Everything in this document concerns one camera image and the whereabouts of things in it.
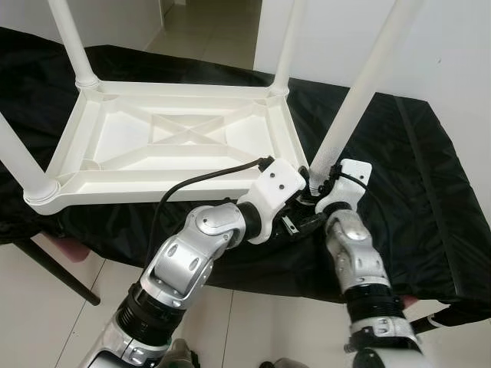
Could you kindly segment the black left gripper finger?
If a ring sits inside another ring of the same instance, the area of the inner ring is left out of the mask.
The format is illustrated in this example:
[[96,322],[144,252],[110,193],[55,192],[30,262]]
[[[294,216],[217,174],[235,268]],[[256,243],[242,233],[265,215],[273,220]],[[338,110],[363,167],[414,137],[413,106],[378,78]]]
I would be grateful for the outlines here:
[[326,222],[326,218],[327,215],[321,212],[298,220],[295,222],[295,228],[297,229],[295,236],[309,236],[313,234],[317,228],[320,228]]

